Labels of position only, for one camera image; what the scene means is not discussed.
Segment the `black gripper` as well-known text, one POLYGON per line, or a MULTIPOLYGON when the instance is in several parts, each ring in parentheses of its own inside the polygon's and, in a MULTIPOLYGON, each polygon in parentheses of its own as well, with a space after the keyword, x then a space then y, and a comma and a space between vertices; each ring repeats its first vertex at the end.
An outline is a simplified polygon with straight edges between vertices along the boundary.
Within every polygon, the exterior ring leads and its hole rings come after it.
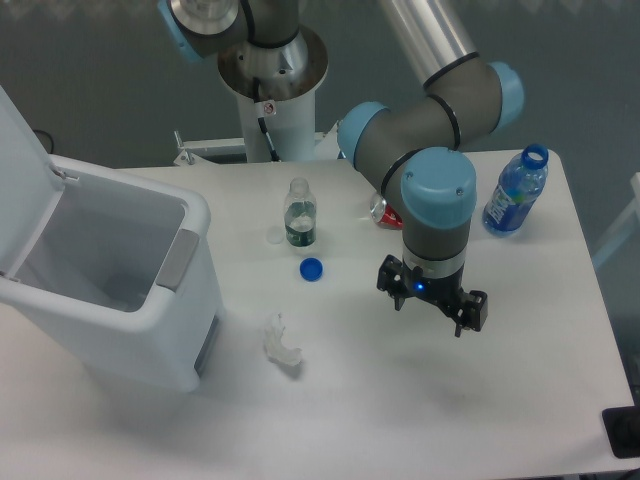
POLYGON ((405 300, 417 298, 438 307, 446 316, 454 316, 455 337, 464 330, 480 332, 488 316, 488 295, 484 291, 462 288, 464 267, 442 278, 427 277, 422 269, 411 270, 403 261, 387 255, 378 270, 376 288, 386 292, 400 311, 405 300))

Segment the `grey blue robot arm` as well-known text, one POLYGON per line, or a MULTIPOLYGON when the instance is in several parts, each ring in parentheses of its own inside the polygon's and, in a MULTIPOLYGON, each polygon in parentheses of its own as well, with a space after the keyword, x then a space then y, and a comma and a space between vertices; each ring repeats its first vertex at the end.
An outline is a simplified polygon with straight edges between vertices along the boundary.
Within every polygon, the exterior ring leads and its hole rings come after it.
MULTIPOLYGON (((480 330, 484 292, 462 288, 476 205, 476 173, 460 147, 512 122, 524 105, 517 73, 483 61, 446 1, 381 5, 424 91, 393 112, 362 103, 340 122, 340 151, 402 221, 403 253, 387 257, 377 286, 396 305, 417 298, 438 307, 458 331, 480 330)), ((190 59, 215 57, 238 101, 251 162, 309 160, 313 99, 328 69, 320 37, 304 26, 295 1, 162 1, 161 15, 190 59)))

